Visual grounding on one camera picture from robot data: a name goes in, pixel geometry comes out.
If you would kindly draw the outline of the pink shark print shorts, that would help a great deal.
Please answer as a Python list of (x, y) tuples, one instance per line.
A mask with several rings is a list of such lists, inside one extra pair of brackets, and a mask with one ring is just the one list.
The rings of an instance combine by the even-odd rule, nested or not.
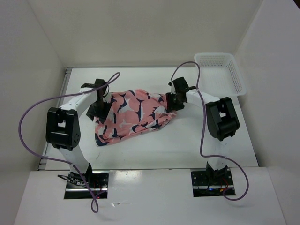
[(106, 120), (95, 120), (95, 141), (99, 147), (162, 129), (177, 116), (175, 110), (167, 110), (165, 94), (137, 89), (113, 92), (110, 97), (112, 105)]

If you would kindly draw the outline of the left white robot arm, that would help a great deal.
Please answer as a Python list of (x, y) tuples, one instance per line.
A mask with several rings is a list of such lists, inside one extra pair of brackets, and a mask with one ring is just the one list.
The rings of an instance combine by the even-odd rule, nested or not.
[(83, 156), (79, 142), (81, 131), (79, 118), (87, 112), (87, 117), (105, 122), (111, 109), (108, 83), (96, 79), (94, 83), (84, 83), (80, 95), (70, 99), (58, 108), (52, 107), (47, 112), (46, 141), (63, 155), (70, 163), (70, 179), (82, 187), (89, 187), (94, 181), (91, 164)]

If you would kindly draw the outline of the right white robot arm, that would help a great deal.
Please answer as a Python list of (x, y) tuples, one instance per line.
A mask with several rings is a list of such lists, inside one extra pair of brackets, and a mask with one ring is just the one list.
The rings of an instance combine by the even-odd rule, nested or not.
[(208, 149), (207, 153), (203, 152), (204, 140), (201, 140), (200, 155), (207, 159), (206, 180), (210, 184), (217, 184), (227, 173), (228, 144), (240, 128), (233, 102), (229, 97), (214, 97), (199, 91), (195, 86), (189, 87), (184, 77), (170, 81), (168, 85), (171, 87), (171, 91), (166, 93), (169, 112), (183, 109), (185, 103), (204, 110), (202, 137), (208, 132), (212, 148)]

